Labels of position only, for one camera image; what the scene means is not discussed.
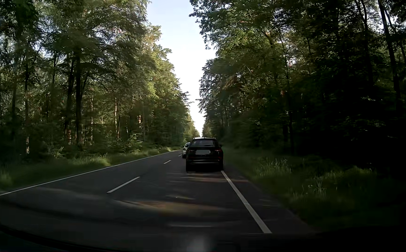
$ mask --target solid edge line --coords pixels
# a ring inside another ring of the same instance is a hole
[[[221,171],[225,179],[228,181],[229,185],[233,188],[233,190],[236,192],[237,196],[240,198],[242,203],[245,205],[246,209],[250,212],[251,216],[253,219],[256,221],[256,223],[259,225],[261,228],[262,232],[264,234],[271,234],[272,232],[270,229],[267,227],[267,225],[264,223],[264,221],[259,217],[259,215],[256,213],[256,211],[253,209],[253,207],[248,203],[248,201],[245,199],[245,197],[240,193],[239,189],[234,185],[234,183],[229,179],[229,177],[226,175],[224,171]]]
[[[108,191],[107,193],[114,192],[115,190],[117,190],[117,189],[119,189],[119,188],[121,188],[121,187],[125,186],[126,184],[128,184],[128,183],[130,183],[130,182],[132,182],[132,181],[137,180],[138,178],[140,178],[140,177],[135,177],[135,178],[133,178],[132,180],[130,180],[130,181],[128,181],[128,182],[125,182],[125,183],[123,183],[122,185],[120,185],[120,186],[118,186],[118,187],[114,188],[113,190]]]
[[[116,164],[116,165],[108,166],[108,167],[104,167],[104,168],[101,168],[101,169],[92,170],[92,171],[89,171],[89,172],[85,172],[85,173],[81,173],[81,174],[69,176],[69,177],[62,178],[62,179],[52,180],[52,181],[49,181],[49,182],[46,182],[46,183],[42,183],[42,184],[38,184],[38,185],[34,185],[34,186],[29,186],[29,187],[24,187],[24,188],[15,190],[15,191],[6,192],[6,193],[1,193],[0,196],[4,196],[4,195],[7,195],[7,194],[10,194],[10,193],[13,193],[13,192],[19,192],[19,191],[22,191],[22,190],[25,190],[25,189],[30,189],[30,188],[37,187],[37,186],[42,186],[42,185],[49,184],[49,183],[52,183],[52,182],[57,182],[57,181],[60,181],[60,180],[63,180],[63,179],[70,179],[70,178],[77,177],[77,176],[80,176],[80,175],[85,175],[85,174],[88,174],[88,173],[91,173],[91,172],[95,172],[95,171],[99,171],[99,170],[104,170],[104,169],[108,169],[108,168],[115,167],[115,166],[119,166],[119,165],[128,164],[128,163],[135,162],[135,161],[139,161],[139,160],[142,160],[142,159],[152,158],[152,157],[155,157],[155,156],[159,156],[159,155],[163,155],[163,154],[171,153],[171,152],[164,152],[164,153],[161,153],[161,154],[158,154],[158,155],[154,155],[154,156],[150,156],[150,157],[144,157],[144,158],[136,159],[136,160],[133,160],[133,161],[130,161],[130,162],[121,163],[121,164],[118,164],[118,165]]]

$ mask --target roadside grass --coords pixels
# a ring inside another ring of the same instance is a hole
[[[323,231],[403,224],[406,183],[371,169],[338,165],[318,156],[279,156],[224,147],[235,165],[307,224]]]
[[[0,192],[48,182],[177,149],[179,147],[161,147],[144,149],[138,152],[93,155],[73,159],[53,158],[34,164],[0,165]]]

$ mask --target car roof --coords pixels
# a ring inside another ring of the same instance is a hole
[[[194,139],[192,141],[194,141],[194,140],[217,140],[217,139],[215,139],[213,137],[194,137]]]

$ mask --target rear window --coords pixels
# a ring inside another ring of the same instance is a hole
[[[190,144],[192,147],[216,147],[218,146],[216,140],[195,140]]]

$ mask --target white car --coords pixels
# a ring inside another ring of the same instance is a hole
[[[181,157],[186,158],[186,151],[187,151],[187,148],[189,147],[189,144],[190,144],[190,143],[186,143],[186,144],[183,146],[183,154],[181,155]]]

